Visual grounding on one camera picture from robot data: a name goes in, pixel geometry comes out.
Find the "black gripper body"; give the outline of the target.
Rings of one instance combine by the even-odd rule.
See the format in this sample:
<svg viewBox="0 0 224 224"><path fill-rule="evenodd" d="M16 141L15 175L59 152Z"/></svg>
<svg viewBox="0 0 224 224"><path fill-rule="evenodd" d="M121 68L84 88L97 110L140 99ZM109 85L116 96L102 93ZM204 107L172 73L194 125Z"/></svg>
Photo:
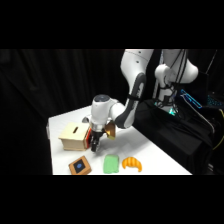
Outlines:
<svg viewBox="0 0 224 224"><path fill-rule="evenodd" d="M100 138L103 136L104 133L104 129L100 129L97 131L90 129L90 144L99 144Z"/></svg>

